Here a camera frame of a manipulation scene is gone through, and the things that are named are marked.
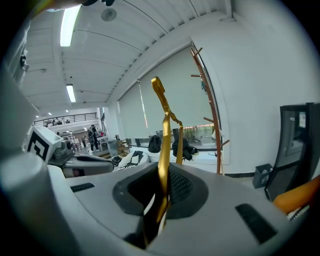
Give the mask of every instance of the black mesh grille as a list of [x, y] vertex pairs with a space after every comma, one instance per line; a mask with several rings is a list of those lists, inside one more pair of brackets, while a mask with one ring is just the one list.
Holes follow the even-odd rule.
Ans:
[[169, 187], [169, 196], [170, 202], [172, 205], [181, 202], [186, 199], [192, 189], [192, 183], [187, 178], [183, 177], [179, 173], [170, 170], [170, 187]]

